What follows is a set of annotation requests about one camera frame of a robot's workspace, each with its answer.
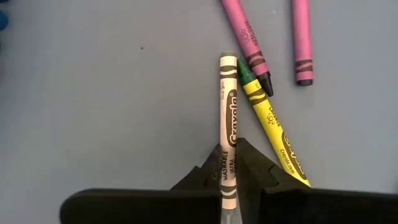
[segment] crayon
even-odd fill
[[[284,170],[310,186],[310,182],[305,176],[297,156],[294,154],[293,148],[267,99],[266,93],[242,59],[238,60],[238,77]]]
[[[220,57],[220,148],[223,209],[236,208],[237,62],[234,52]]]
[[[273,96],[271,73],[241,2],[239,0],[222,0],[222,2],[250,69],[256,74],[267,95]]]
[[[292,0],[296,83],[313,83],[309,0]]]

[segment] gray table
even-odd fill
[[[314,187],[396,193],[398,2],[312,1],[294,85],[288,0],[243,0],[275,112]],[[217,0],[11,1],[0,51],[0,223],[57,223],[91,187],[168,189],[218,142]],[[243,92],[239,135],[276,157]]]

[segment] crayon wrapper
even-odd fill
[[[237,61],[220,58],[220,148],[223,208],[236,208]]]
[[[284,133],[279,119],[274,113],[269,100],[261,88],[258,80],[254,80],[243,86],[244,91],[253,105],[254,111],[260,120],[260,123],[267,133],[267,136],[274,148],[284,170],[310,187],[310,182],[304,174],[304,171],[294,154],[293,147],[290,145],[287,136]]]

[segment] crayola logo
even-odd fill
[[[301,165],[299,163],[299,160],[297,159],[297,156],[294,154],[293,148],[289,143],[289,140],[287,139],[285,132],[282,133],[282,142],[284,143],[286,152],[287,152],[287,156],[289,156],[290,161],[292,161],[292,164],[294,166],[294,168],[297,170],[297,173],[299,174],[299,176],[301,176],[301,178],[303,180],[306,180],[307,177],[304,174],[303,169],[301,168]]]
[[[236,147],[236,131],[238,127],[238,118],[236,110],[236,96],[238,92],[236,90],[231,90],[228,93],[226,99],[226,136],[228,139],[228,144],[231,147]]]

